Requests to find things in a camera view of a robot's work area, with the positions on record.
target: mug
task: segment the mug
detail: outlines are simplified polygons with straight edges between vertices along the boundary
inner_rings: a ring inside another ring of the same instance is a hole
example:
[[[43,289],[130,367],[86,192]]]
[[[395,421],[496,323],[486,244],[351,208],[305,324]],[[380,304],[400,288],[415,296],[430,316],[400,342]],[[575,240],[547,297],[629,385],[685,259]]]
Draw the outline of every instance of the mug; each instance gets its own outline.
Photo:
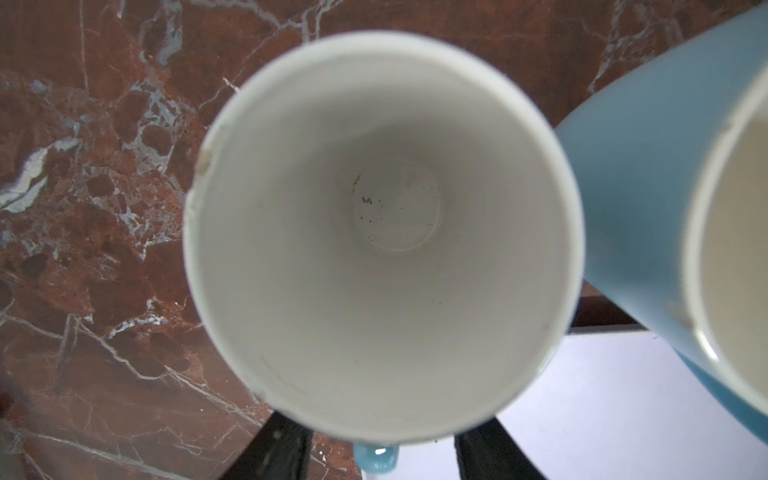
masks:
[[[585,278],[767,414],[768,4],[608,85],[556,132],[584,201]]]
[[[360,32],[281,56],[227,102],[184,263],[243,383],[380,470],[389,447],[491,419],[544,368],[583,228],[560,144],[515,84],[460,48]]]

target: cup bottom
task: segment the cup bottom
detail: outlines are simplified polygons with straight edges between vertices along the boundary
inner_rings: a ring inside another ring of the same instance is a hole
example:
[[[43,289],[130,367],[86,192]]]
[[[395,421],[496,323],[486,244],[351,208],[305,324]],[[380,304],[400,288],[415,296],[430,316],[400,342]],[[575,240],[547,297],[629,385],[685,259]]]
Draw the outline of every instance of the cup bottom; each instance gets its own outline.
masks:
[[[425,163],[403,159],[374,163],[357,176],[352,191],[357,232],[384,253],[412,253],[439,228],[440,183]]]

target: marble countertop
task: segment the marble countertop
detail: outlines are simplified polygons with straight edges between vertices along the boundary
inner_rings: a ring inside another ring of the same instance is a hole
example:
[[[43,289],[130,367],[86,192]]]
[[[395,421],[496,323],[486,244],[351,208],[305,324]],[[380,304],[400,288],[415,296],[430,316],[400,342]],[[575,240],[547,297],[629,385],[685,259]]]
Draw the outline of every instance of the marble countertop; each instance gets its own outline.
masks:
[[[557,124],[750,0],[0,2],[0,462],[215,479],[270,414],[210,343],[181,213],[205,130],[262,65],[341,31],[457,44]],[[359,478],[316,435],[312,480]]]

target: cup rim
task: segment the cup rim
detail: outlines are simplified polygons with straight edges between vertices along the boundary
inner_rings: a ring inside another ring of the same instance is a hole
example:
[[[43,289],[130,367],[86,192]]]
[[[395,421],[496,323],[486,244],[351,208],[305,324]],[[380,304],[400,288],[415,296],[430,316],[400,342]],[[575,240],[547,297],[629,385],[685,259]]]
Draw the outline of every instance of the cup rim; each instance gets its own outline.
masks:
[[[228,350],[220,326],[212,320],[213,315],[206,301],[205,289],[199,280],[203,272],[197,262],[196,254],[198,251],[197,231],[200,228],[197,212],[216,177],[217,166],[220,163],[221,146],[226,143],[231,133],[228,131],[227,125],[245,113],[253,98],[261,96],[263,92],[270,90],[272,86],[279,84],[282,79],[296,71],[310,65],[332,61],[343,55],[362,53],[403,55],[441,65],[477,88],[484,90],[491,98],[497,100],[510,115],[516,116],[520,121],[521,128],[530,135],[541,152],[542,160],[548,166],[551,179],[560,195],[560,204],[564,211],[566,223],[565,228],[568,232],[566,242],[568,261],[563,272],[566,277],[564,295],[559,299],[561,305],[558,309],[557,319],[552,323],[547,342],[542,344],[538,354],[539,358],[536,362],[531,363],[532,367],[517,382],[510,382],[505,388],[500,389],[498,398],[494,398],[487,405],[476,410],[460,412],[460,415],[453,415],[451,418],[445,419],[440,429],[414,428],[397,437],[382,437],[377,432],[370,432],[365,429],[339,427],[339,425],[315,416],[311,412],[306,414],[301,409],[296,408],[290,398],[264,392],[260,390],[260,386],[249,384],[246,381],[249,377],[246,375],[248,365],[238,359],[237,354]],[[184,267],[202,323],[219,354],[243,384],[284,415],[312,429],[350,441],[379,442],[382,444],[424,442],[469,430],[491,418],[496,412],[520,396],[549,363],[560,344],[561,338],[571,324],[571,318],[581,292],[585,255],[584,214],[574,173],[552,126],[533,101],[500,71],[467,51],[425,36],[394,31],[358,31],[329,36],[279,56],[251,76],[224,105],[210,126],[200,147],[195,166],[194,182],[187,193],[187,202],[184,207],[182,242]]]
[[[768,397],[752,387],[723,354],[723,350],[710,328],[704,306],[701,286],[700,259],[703,250],[707,215],[714,194],[723,176],[731,154],[737,148],[746,127],[754,119],[757,109],[768,101],[768,61],[759,69],[746,90],[736,101],[710,145],[697,179],[690,204],[681,244],[680,268],[682,272],[683,302],[690,313],[689,322],[694,337],[714,372],[739,397],[752,407],[768,415]]]

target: white surface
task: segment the white surface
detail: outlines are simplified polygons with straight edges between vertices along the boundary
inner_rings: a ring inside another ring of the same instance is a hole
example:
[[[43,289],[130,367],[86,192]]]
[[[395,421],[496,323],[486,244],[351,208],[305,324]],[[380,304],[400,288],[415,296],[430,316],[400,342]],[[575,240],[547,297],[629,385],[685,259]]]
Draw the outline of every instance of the white surface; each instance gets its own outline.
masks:
[[[768,415],[768,63],[715,137],[690,207],[683,289],[709,368]]]
[[[567,337],[499,418],[548,480],[768,478],[768,446],[652,332]],[[458,480],[453,439],[402,447],[378,478]]]
[[[571,321],[584,225],[569,164],[525,93],[460,48],[369,32],[291,51],[227,102],[197,172],[184,263],[206,330],[318,431],[466,429]]]

